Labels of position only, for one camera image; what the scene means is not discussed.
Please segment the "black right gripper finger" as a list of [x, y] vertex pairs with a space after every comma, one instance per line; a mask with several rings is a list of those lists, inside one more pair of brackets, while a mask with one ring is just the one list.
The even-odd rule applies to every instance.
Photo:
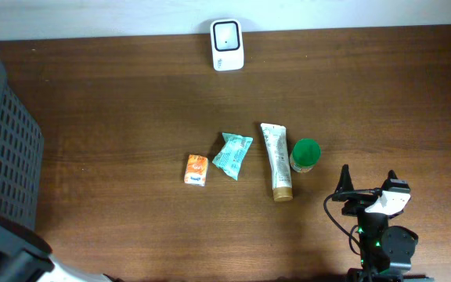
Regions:
[[406, 180], [397, 177], [393, 170], [388, 172], [388, 177], [381, 186], [383, 191], [388, 192], [409, 192], [410, 186]]
[[340, 179], [338, 181], [335, 192], [336, 193], [344, 193], [351, 192], [354, 190], [354, 186], [352, 184], [352, 178], [349, 171], [349, 166], [344, 164], [341, 169]]

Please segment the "green lid jar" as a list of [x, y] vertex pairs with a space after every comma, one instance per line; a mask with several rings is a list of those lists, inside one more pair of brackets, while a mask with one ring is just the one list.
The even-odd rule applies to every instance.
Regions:
[[321, 157], [321, 148], [314, 139], [298, 140], [290, 153], [290, 166], [297, 173], [312, 170]]

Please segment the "white tube gold cap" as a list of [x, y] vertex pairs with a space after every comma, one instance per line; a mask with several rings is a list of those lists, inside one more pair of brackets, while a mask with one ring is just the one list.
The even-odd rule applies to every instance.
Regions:
[[273, 200], [275, 202], [290, 201], [293, 199], [293, 187], [286, 128], [282, 125], [261, 123], [261, 130], [272, 171]]

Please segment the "teal snack packet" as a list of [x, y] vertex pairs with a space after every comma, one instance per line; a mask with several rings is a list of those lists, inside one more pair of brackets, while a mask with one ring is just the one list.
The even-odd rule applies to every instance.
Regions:
[[253, 138], [232, 133], [222, 133], [225, 145], [215, 156], [212, 163], [224, 171], [227, 176], [238, 180], [240, 168], [253, 143]]

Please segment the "small orange carton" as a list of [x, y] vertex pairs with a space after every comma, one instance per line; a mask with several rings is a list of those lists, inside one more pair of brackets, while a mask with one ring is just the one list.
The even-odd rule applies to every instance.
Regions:
[[190, 154], [186, 164], [184, 183], [195, 186], [205, 186], [208, 166], [209, 160], [206, 157]]

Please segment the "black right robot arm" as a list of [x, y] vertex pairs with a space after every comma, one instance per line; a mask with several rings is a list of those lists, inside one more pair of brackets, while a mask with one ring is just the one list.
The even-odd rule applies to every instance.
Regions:
[[[412, 268], [419, 237], [403, 226], [391, 226], [389, 221], [404, 212], [411, 198], [407, 181], [389, 171], [382, 186], [357, 190], [345, 164], [335, 191], [323, 202], [330, 221], [348, 237], [353, 253], [360, 257], [359, 269], [348, 270], [345, 280], [360, 281], [430, 281], [430, 277], [406, 277]], [[349, 231], [331, 215], [327, 203], [342, 202], [341, 214], [357, 218]]]

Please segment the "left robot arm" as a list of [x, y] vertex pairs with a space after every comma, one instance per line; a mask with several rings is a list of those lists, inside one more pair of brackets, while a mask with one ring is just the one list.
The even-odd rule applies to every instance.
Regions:
[[0, 281], [341, 281], [352, 260], [318, 201], [262, 200], [256, 185], [165, 186], [78, 212], [59, 262], [0, 219]]

